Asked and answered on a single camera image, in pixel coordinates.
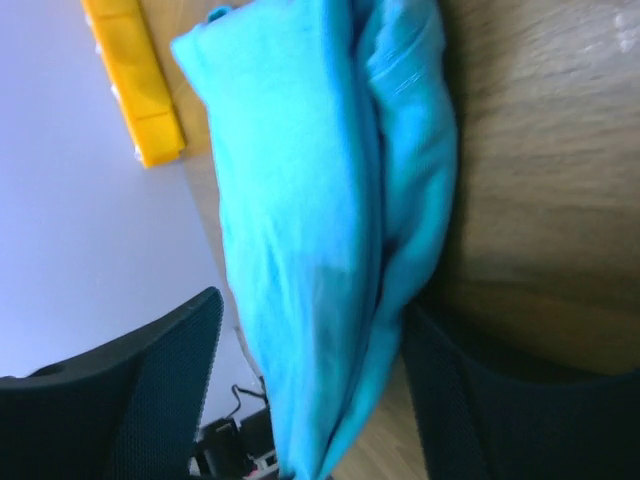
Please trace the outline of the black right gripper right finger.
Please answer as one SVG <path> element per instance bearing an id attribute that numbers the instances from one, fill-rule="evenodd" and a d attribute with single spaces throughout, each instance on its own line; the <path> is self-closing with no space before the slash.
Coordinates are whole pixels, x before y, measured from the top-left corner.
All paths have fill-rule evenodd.
<path id="1" fill-rule="evenodd" d="M 430 478 L 638 478 L 637 371 L 565 367 L 418 304 L 405 320 L 403 360 Z"/>

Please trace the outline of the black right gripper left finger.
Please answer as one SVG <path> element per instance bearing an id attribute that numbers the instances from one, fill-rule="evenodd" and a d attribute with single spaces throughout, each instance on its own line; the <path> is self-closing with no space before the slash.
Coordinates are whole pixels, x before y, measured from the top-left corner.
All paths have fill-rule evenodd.
<path id="1" fill-rule="evenodd" d="M 191 478 L 222 317 L 209 287 L 97 348 L 2 378 L 2 478 Z"/>

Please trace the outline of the cyan blue t-shirt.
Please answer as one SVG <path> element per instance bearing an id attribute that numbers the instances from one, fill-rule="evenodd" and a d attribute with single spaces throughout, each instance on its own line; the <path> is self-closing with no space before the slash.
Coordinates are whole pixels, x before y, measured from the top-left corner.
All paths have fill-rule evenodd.
<path id="1" fill-rule="evenodd" d="M 203 101 L 226 276 L 282 476 L 374 410 L 442 251 L 457 128 L 433 1 L 254 1 L 171 44 Z"/>

